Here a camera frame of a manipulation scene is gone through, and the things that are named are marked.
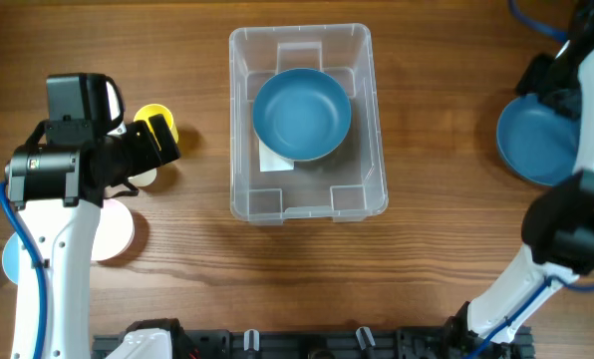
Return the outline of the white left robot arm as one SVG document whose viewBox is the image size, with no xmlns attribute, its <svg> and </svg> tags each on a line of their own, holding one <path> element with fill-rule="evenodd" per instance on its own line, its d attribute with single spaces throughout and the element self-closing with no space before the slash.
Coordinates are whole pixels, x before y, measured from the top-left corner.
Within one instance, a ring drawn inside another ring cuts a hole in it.
<svg viewBox="0 0 594 359">
<path fill-rule="evenodd" d="M 0 183 L 0 203 L 19 236 L 14 358 L 87 358 L 90 261 L 105 190 L 180 157 L 163 115 L 112 136 L 111 122 L 40 122 Z"/>
</svg>

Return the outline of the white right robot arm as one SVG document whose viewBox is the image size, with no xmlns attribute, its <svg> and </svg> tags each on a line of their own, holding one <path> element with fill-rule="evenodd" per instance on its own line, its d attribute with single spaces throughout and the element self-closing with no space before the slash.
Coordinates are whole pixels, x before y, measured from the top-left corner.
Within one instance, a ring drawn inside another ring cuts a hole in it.
<svg viewBox="0 0 594 359">
<path fill-rule="evenodd" d="M 594 269 L 594 49 L 580 62 L 580 139 L 573 174 L 528 209 L 523 244 L 496 281 L 466 309 L 466 329 L 509 343 L 522 323 L 563 287 Z"/>
</svg>

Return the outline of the dark blue bowl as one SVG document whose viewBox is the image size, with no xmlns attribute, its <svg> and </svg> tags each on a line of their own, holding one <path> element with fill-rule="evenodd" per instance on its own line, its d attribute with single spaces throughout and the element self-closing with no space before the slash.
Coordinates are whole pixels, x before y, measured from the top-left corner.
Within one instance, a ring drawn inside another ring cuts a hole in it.
<svg viewBox="0 0 594 359">
<path fill-rule="evenodd" d="M 264 83 L 252 106 L 252 127 L 275 154 L 295 161 L 324 158 L 345 141 L 352 124 L 345 89 L 321 71 L 296 68 Z"/>
</svg>

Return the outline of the dark blue plate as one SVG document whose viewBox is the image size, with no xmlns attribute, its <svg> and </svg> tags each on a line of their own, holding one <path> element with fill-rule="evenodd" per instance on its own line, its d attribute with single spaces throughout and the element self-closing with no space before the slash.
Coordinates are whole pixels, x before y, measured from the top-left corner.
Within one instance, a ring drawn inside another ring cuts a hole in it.
<svg viewBox="0 0 594 359">
<path fill-rule="evenodd" d="M 556 114 L 533 95 L 511 101 L 496 126 L 496 146 L 505 164 L 520 178 L 553 186 L 572 175 L 580 125 Z"/>
</svg>

